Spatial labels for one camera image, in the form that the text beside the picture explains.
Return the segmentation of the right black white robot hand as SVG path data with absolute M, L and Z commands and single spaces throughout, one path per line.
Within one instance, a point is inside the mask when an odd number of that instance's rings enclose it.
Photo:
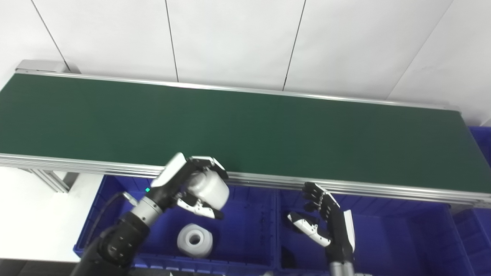
M 288 220 L 324 248 L 330 263 L 353 264 L 356 243 L 351 210 L 343 211 L 334 196 L 317 183 L 305 182 L 302 192 L 303 197 L 309 201 L 304 210 L 318 211 L 327 229 L 321 229 L 317 222 L 303 213 L 289 212 Z

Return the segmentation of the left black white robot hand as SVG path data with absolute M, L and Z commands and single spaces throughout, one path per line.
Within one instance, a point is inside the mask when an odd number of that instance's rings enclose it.
M 211 156 L 186 158 L 178 152 L 152 181 L 146 197 L 152 207 L 165 211 L 179 206 L 195 215 L 222 220 L 229 197 L 226 169 Z

